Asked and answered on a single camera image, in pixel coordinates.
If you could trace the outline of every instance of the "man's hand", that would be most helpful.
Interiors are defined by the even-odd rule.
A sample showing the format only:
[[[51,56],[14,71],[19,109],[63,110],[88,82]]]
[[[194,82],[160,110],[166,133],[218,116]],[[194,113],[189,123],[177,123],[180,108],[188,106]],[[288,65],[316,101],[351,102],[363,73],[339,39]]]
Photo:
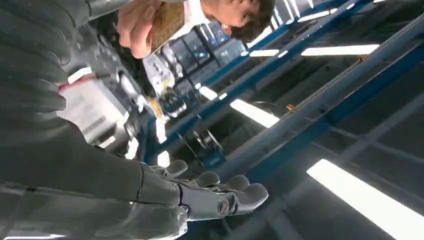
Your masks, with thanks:
[[[150,30],[160,6],[159,0],[133,0],[118,12],[119,43],[130,48],[136,59],[146,57],[152,50]]]

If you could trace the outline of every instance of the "man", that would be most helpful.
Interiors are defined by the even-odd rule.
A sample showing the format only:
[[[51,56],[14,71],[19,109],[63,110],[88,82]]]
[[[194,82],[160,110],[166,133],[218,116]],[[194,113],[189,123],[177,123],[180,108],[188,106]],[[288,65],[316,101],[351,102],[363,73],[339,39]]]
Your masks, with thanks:
[[[185,25],[172,39],[188,33],[195,25],[216,20],[227,34],[251,42],[269,25],[274,4],[275,0],[186,0]],[[159,0],[134,0],[119,10],[119,42],[130,48],[135,58],[141,59],[151,52],[150,31],[160,5]]]

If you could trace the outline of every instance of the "ceiling light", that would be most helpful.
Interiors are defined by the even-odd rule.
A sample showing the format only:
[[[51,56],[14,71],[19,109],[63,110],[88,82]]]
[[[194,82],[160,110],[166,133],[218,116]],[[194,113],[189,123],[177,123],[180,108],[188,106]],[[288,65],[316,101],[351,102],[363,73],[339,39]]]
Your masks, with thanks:
[[[83,68],[81,68],[80,70],[76,71],[74,74],[70,75],[70,76],[67,78],[67,82],[68,82],[69,84],[73,84],[73,83],[75,83],[78,79],[80,79],[80,78],[84,77],[85,75],[92,74],[92,73],[93,73],[93,71],[92,71],[92,68],[91,68],[91,67],[89,67],[89,66],[87,66],[87,67],[83,67]]]
[[[255,38],[255,40],[247,43],[247,47],[251,48],[253,47],[255,44],[259,43],[259,41],[261,41],[262,39],[264,39],[266,36],[268,36],[270,33],[272,33],[273,30],[271,29],[271,26],[266,27],[263,32],[261,34],[259,34],[259,36],[257,36],[257,38]]]
[[[307,173],[396,240],[424,239],[424,217],[322,159]]]
[[[301,23],[301,22],[309,21],[309,20],[316,19],[316,18],[322,18],[322,17],[328,16],[328,15],[330,15],[329,11],[320,11],[320,12],[317,12],[317,13],[314,13],[314,14],[311,14],[311,15],[303,16],[303,17],[299,18],[299,20],[297,20],[297,21],[299,23]]]
[[[281,19],[280,12],[278,11],[277,7],[274,7],[274,13],[275,13],[275,17],[277,18],[278,24],[282,25],[283,20]]]
[[[353,8],[355,6],[355,3],[350,4],[349,6],[346,7],[346,10],[349,10],[351,8]]]
[[[278,55],[278,58],[283,57],[283,56],[284,56],[284,55],[286,55],[288,52],[289,52],[289,51],[284,50],[282,53],[280,53],[280,54]]]
[[[311,9],[313,9],[314,8],[314,2],[312,2],[312,0],[307,0],[307,2],[309,3],[309,7]]]
[[[290,20],[294,21],[295,16],[293,16],[293,12],[292,12],[292,9],[289,6],[289,2],[287,0],[283,0],[283,1],[284,1],[285,8],[287,9],[288,15],[290,15]]]
[[[247,55],[249,55],[249,51],[242,51],[241,53],[240,53],[240,56],[242,56],[242,57],[244,57],[244,56],[247,56]]]
[[[302,56],[365,55],[372,53],[379,44],[311,47],[301,53]]]
[[[203,96],[205,96],[207,99],[209,99],[209,100],[214,100],[214,99],[216,99],[217,97],[218,97],[218,94],[216,93],[216,92],[214,92],[214,91],[212,91],[209,87],[207,87],[207,86],[202,86],[200,89],[199,89],[199,92],[203,95]]]
[[[277,21],[276,21],[276,19],[275,19],[274,16],[271,17],[271,24],[272,24],[272,27],[274,29],[277,29],[278,28],[278,24],[277,24]]]
[[[301,14],[299,12],[298,5],[296,4],[296,0],[290,0],[290,3],[293,6],[293,9],[294,9],[294,12],[296,13],[296,16],[298,18],[300,18],[301,17]]]
[[[59,234],[50,234],[50,236],[7,236],[3,238],[3,240],[10,240],[10,239],[57,239],[57,238],[63,238],[66,237],[65,235],[59,235]]]
[[[230,106],[266,128],[270,128],[280,120],[278,117],[240,99],[230,103]]]
[[[163,151],[161,154],[157,155],[157,165],[162,168],[167,168],[170,165],[170,154],[168,151]]]
[[[223,99],[225,99],[227,97],[227,94],[226,93],[224,93],[224,94],[222,94],[221,96],[219,96],[219,100],[223,100]]]
[[[250,53],[251,57],[271,57],[279,53],[278,49],[256,50]]]

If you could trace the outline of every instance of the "blue steel frame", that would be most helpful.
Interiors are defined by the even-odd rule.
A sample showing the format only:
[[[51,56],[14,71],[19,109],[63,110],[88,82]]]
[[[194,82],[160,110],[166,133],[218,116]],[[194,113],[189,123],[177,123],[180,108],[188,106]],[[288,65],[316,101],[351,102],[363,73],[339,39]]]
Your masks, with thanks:
[[[284,51],[288,51],[286,55],[283,57],[278,57],[280,54],[276,54],[274,57],[268,58],[264,64],[257,67],[256,70],[253,70],[252,72],[248,72],[244,76],[242,76],[235,84],[233,84],[230,87],[227,87],[222,91],[222,93],[226,93],[227,96],[224,99],[215,99],[205,105],[202,106],[201,109],[199,109],[197,112],[193,112],[183,118],[177,125],[176,130],[172,131],[168,134],[167,140],[163,142],[162,144],[155,147],[152,151],[148,152],[146,154],[145,159],[149,160],[152,156],[161,153],[165,151],[169,146],[176,143],[180,140],[180,136],[183,136],[188,131],[192,130],[193,127],[196,125],[196,123],[202,119],[206,119],[210,116],[212,116],[215,112],[223,109],[228,104],[230,104],[232,101],[234,101],[240,94],[245,92],[247,89],[249,89],[251,86],[254,86],[257,84],[260,80],[262,80],[264,77],[271,74],[276,69],[280,68],[281,65],[289,62],[292,57],[295,57],[299,55],[307,46],[309,46],[313,41],[315,41],[317,38],[322,36],[326,33],[333,24],[337,24],[337,21],[342,19],[343,17],[353,14],[360,10],[362,7],[370,3],[371,0],[351,0],[343,4],[338,8],[338,10],[320,20],[317,24],[315,24],[313,27],[311,27],[309,30],[305,31],[303,34],[301,34],[297,39],[288,45],[286,45],[284,48],[280,50],[280,53]],[[355,4],[354,7],[347,9],[351,4]],[[277,36],[281,35],[283,32],[285,32],[287,29],[287,26],[282,26],[279,29],[277,29],[275,32],[271,33],[266,40],[261,41],[257,45],[255,45],[254,49],[260,49],[267,43],[271,42],[273,39],[275,39]],[[246,61],[248,56],[240,57],[239,61]],[[234,65],[240,64],[238,61],[234,61],[231,64],[224,67],[222,70],[220,70],[216,75],[214,75],[213,78],[219,78],[220,74],[226,74],[230,69],[234,68]],[[208,79],[205,84],[211,84],[212,78]]]
[[[227,156],[227,162],[218,171],[220,177],[225,179],[241,166],[248,166],[254,162],[254,159],[251,159],[250,162],[248,161],[249,156],[253,155],[254,152],[263,146],[267,146],[269,143],[275,141],[280,135],[289,132],[298,121],[307,117],[313,111],[316,111],[322,104],[325,104],[337,93],[346,89],[346,87],[357,81],[363,74],[369,72],[373,67],[381,63],[385,58],[389,57],[390,54],[395,50],[400,49],[414,37],[423,32],[424,14],[416,18],[402,30],[385,41],[364,61],[351,66],[339,74],[332,81],[323,86],[320,90],[305,99],[296,107],[295,112],[286,113],[274,126],[265,129],[260,134],[245,143],[243,146],[233,151],[229,156]],[[269,164],[270,163],[268,163],[268,161],[264,161],[262,166]],[[258,166],[258,169],[263,170],[264,167],[262,166]]]
[[[252,182],[261,182],[267,176],[272,175],[272,171],[283,167],[296,152],[301,151],[302,148],[310,144],[316,137],[333,128],[335,124],[365,104],[376,94],[399,80],[402,74],[408,72],[417,64],[420,64],[422,60],[424,60],[424,44],[415,47],[398,58],[287,144],[280,146],[264,157],[259,165],[248,172],[247,177],[249,180]]]

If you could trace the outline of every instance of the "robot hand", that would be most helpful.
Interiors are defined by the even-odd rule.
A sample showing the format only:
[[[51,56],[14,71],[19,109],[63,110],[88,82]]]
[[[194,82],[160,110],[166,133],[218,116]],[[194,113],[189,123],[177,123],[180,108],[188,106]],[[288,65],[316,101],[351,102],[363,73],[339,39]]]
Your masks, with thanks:
[[[243,175],[220,184],[213,172],[192,180],[177,179],[187,169],[182,160],[173,161],[167,168],[142,166],[144,179],[132,220],[144,219],[137,224],[144,239],[175,239],[187,232],[187,221],[248,214],[268,198],[261,184],[250,184]]]

